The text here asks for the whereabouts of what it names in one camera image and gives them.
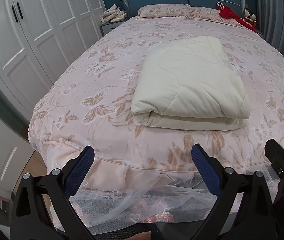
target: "plush toy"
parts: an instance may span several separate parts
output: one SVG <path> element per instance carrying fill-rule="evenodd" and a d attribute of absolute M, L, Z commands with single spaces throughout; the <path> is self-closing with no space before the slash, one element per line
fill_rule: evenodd
<path fill-rule="evenodd" d="M 252 26 L 256 26 L 256 15 L 248 10 L 244 12 L 244 20 Z"/>

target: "nightstand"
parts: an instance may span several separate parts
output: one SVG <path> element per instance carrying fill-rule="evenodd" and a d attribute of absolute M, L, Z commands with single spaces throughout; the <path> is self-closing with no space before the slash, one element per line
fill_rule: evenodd
<path fill-rule="evenodd" d="M 119 25 L 121 25 L 122 23 L 124 23 L 125 21 L 127 21 L 128 19 L 125 18 L 124 20 L 121 20 L 121 21 L 118 21 L 118 22 L 115 22 L 115 23 L 105 23 L 105 24 L 102 24 L 100 26 L 100 29 L 101 29 L 101 32 L 102 32 L 102 35 L 106 35 L 107 33 L 109 33 L 111 30 L 115 29 L 116 27 L 118 27 Z"/>

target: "red garment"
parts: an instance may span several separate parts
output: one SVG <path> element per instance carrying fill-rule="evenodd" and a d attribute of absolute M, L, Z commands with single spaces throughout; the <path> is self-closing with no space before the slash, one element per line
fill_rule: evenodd
<path fill-rule="evenodd" d="M 254 31 L 257 33 L 257 30 L 254 26 L 250 26 L 244 19 L 240 18 L 231 8 L 227 7 L 226 5 L 218 2 L 216 4 L 216 7 L 221 10 L 220 16 L 225 19 L 231 19 L 233 18 L 238 23 L 241 23 L 244 27 L 248 28 L 251 31 Z"/>

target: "black door handle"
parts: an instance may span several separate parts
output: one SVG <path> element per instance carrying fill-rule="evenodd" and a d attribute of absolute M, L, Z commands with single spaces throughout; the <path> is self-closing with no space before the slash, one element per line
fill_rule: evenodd
<path fill-rule="evenodd" d="M 13 7 L 13 5 L 11 5 L 12 11 L 13 11 L 13 15 L 15 16 L 15 21 L 18 23 L 18 18 L 17 15 L 15 14 L 15 8 Z"/>
<path fill-rule="evenodd" d="M 23 20 L 23 16 L 22 16 L 22 13 L 21 13 L 19 2 L 17 2 L 17 6 L 18 6 L 18 10 L 19 10 L 19 13 L 20 13 L 21 20 Z"/>

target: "cream folded comforter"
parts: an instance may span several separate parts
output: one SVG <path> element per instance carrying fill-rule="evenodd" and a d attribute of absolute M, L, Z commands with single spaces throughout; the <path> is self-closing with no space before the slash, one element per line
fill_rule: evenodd
<path fill-rule="evenodd" d="M 250 102 L 221 41 L 201 36 L 148 49 L 131 112 L 146 126 L 234 130 L 247 125 Z"/>

